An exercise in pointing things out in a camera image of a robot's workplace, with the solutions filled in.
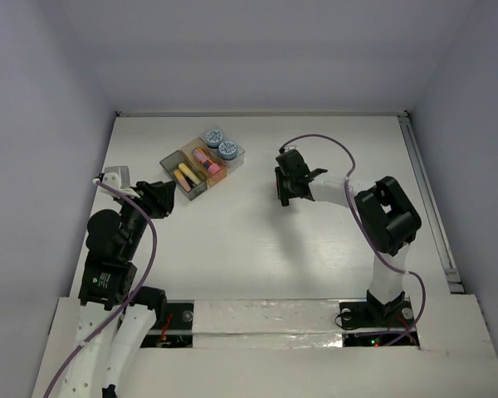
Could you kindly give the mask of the orange pastel highlighter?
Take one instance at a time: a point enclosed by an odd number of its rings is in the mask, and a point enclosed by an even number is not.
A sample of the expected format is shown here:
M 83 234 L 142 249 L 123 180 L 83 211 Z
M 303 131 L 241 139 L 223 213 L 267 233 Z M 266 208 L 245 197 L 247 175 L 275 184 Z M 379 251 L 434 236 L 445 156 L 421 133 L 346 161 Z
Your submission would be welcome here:
M 185 192 L 190 192 L 192 190 L 192 187 L 190 186 L 185 175 L 181 172 L 180 169 L 176 169 L 173 172 L 173 174 L 174 174 L 178 184 L 183 188 L 183 190 Z

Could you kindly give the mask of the yellow pastel highlighter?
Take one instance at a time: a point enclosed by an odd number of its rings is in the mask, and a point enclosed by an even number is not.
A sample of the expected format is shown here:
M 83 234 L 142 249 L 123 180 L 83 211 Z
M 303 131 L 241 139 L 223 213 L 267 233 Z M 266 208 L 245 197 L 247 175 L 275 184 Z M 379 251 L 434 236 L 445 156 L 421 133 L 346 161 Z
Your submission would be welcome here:
M 201 179 L 185 163 L 180 163 L 178 165 L 178 169 L 185 177 L 189 178 L 196 186 L 202 182 Z

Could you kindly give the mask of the blue white slime jar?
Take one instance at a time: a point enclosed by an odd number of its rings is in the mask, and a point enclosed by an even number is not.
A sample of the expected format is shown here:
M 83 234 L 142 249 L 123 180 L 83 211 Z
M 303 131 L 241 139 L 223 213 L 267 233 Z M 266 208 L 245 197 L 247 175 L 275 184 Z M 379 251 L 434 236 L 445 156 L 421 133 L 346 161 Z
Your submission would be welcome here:
M 204 134 L 204 142 L 209 148 L 216 149 L 223 141 L 224 134 L 221 129 L 209 129 Z

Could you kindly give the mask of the pink cap black highlighter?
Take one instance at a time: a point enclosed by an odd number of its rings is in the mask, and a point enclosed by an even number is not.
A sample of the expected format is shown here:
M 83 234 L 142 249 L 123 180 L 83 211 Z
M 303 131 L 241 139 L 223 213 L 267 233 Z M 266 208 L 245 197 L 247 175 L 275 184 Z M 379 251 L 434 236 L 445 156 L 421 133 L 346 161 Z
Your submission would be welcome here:
M 277 197 L 280 199 L 281 197 L 281 180 L 279 176 L 276 176 L 276 192 Z

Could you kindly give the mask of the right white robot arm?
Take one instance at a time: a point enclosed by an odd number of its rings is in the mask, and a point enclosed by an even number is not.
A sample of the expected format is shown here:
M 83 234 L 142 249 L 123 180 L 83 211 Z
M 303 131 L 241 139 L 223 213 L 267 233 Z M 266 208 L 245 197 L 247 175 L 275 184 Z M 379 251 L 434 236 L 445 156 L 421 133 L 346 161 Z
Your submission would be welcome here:
M 338 179 L 326 169 L 309 169 L 296 149 L 281 151 L 276 161 L 277 195 L 282 206 L 300 198 L 331 203 L 351 211 L 374 251 L 365 314 L 373 324 L 387 323 L 395 316 L 394 304 L 403 300 L 405 259 L 422 227 L 417 210 L 399 182 L 390 176 L 376 182 Z

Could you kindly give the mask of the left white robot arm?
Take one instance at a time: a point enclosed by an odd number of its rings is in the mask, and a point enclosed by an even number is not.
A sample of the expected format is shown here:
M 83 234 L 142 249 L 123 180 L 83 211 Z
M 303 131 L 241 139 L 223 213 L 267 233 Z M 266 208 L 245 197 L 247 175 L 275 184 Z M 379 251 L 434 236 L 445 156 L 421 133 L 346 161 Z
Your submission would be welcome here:
M 154 240 L 151 253 L 157 253 L 154 220 L 172 213 L 175 182 L 123 187 L 113 172 L 93 182 L 120 210 L 97 211 L 88 220 L 76 346 L 52 377 L 45 397 L 118 396 L 147 332 L 169 319 L 166 293 L 136 279 L 132 259 L 146 230 Z

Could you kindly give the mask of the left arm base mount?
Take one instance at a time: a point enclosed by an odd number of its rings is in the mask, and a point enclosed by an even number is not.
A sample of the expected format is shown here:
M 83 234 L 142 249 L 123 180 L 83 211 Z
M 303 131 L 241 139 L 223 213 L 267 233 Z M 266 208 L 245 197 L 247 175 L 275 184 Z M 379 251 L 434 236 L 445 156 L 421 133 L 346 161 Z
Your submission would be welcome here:
M 168 301 L 164 318 L 146 333 L 141 348 L 193 346 L 194 301 Z

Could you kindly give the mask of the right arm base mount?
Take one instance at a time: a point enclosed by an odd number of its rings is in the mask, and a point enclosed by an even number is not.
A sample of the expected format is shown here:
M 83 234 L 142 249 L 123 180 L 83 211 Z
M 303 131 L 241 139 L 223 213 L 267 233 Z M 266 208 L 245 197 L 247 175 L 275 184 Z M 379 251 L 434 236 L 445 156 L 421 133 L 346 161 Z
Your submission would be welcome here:
M 419 347 L 411 301 L 401 293 L 394 301 L 366 299 L 339 303 L 334 324 L 343 332 L 344 347 Z

